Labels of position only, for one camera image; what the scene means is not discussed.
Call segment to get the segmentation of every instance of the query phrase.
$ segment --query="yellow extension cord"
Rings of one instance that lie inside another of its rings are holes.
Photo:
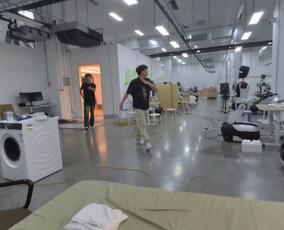
[[[75,179],[75,180],[66,181],[66,182],[59,182],[59,183],[35,184],[34,186],[37,187],[37,186],[48,186],[48,185],[57,185],[57,184],[69,184],[69,183],[78,182],[78,181],[82,180],[83,178],[85,178],[90,172],[92,172],[93,170],[96,170],[96,169],[115,169],[115,170],[127,170],[127,171],[141,172],[141,173],[147,175],[147,176],[150,178],[150,181],[149,181],[149,183],[147,184],[147,188],[149,188],[149,184],[150,184],[151,181],[152,181],[152,177],[151,177],[148,173],[146,173],[146,172],[144,172],[144,171],[142,171],[142,170],[139,170],[139,169],[113,168],[113,167],[97,167],[97,168],[91,169],[91,170],[88,171],[85,175],[83,175],[82,177],[77,178],[77,179]],[[198,191],[198,193],[200,193],[201,190],[203,190],[204,188],[206,188],[206,187],[210,184],[209,178],[207,178],[207,177],[205,177],[205,176],[192,177],[191,180],[190,180],[189,183],[188,183],[188,187],[186,188],[185,192],[188,191],[188,189],[189,189],[189,187],[190,187],[191,181],[194,180],[194,179],[196,179],[196,178],[204,178],[204,179],[207,179],[207,180],[208,180],[208,183],[207,183],[204,187],[202,187],[202,188]]]

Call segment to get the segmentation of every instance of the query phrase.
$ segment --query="black t-shirt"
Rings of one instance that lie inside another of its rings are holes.
[[[95,93],[93,90],[89,89],[89,87],[92,87],[93,89],[96,89],[96,85],[93,83],[88,84],[83,83],[80,87],[81,90],[83,90],[84,100],[88,103],[94,103],[95,104]]]
[[[145,78],[146,81],[154,84],[150,79]],[[132,96],[132,106],[134,108],[138,108],[140,110],[148,110],[149,109],[149,92],[152,88],[144,84],[143,81],[138,77],[133,79],[127,89],[128,94]]]

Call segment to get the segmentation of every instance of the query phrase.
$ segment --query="security camera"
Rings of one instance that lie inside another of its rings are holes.
[[[275,18],[275,17],[270,18],[270,19],[268,20],[268,23],[269,23],[269,24],[273,24],[274,22],[276,22],[276,18]]]

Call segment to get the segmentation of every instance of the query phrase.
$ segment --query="white sneaker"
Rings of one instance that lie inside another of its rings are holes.
[[[152,148],[152,146],[150,144],[145,145],[146,150],[149,150],[150,148]]]
[[[136,140],[135,143],[136,143],[136,144],[142,144],[142,145],[143,145],[143,144],[144,144],[144,141],[143,141],[143,140],[140,140],[140,141],[137,141],[137,140]]]

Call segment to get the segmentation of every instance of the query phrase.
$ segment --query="polished gray floor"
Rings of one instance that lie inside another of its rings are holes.
[[[163,121],[163,129],[150,128],[153,148],[147,152],[134,142],[135,126],[106,124],[90,131],[62,129],[64,168],[37,183],[73,180],[99,166],[121,167],[147,172],[152,176],[153,188],[184,191],[192,177],[206,176],[211,183],[204,193],[284,202],[284,168],[278,148],[264,148],[262,154],[242,153],[240,143],[227,143],[222,137],[204,138],[202,128],[210,123],[203,117],[221,124],[225,116],[220,113],[219,100],[209,100],[209,104],[200,101],[192,114],[179,115],[174,122]],[[260,116],[253,116],[254,121],[257,119]],[[274,138],[261,141],[274,141]],[[137,186],[149,182],[139,172],[111,169],[95,170],[84,179]],[[201,178],[192,181],[189,191],[197,192],[206,182]],[[36,210],[72,185],[35,187],[30,209]],[[26,194],[24,187],[0,189],[0,209],[22,205]]]

